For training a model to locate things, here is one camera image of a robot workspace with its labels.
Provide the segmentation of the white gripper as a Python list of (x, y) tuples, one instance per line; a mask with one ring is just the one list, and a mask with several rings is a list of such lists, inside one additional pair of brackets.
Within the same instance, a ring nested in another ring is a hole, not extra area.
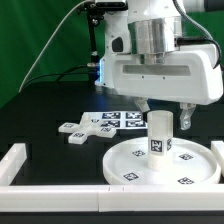
[(142, 113), (150, 110), (146, 98), (180, 102), (180, 128), (188, 130), (195, 104), (208, 105), (223, 95), (221, 69), (213, 68), (216, 54), (212, 44), (180, 46), (157, 65), (141, 64), (134, 55), (107, 55), (105, 86), (119, 95), (144, 97), (134, 99)]

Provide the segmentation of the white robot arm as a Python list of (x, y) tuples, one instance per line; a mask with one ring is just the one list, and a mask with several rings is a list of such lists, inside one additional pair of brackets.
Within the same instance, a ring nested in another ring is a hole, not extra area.
[(149, 99), (178, 102), (180, 127), (198, 105), (223, 95), (221, 50), (209, 33), (185, 37), (182, 21), (203, 0), (95, 0), (105, 11), (105, 54), (98, 90), (131, 96), (142, 111)]

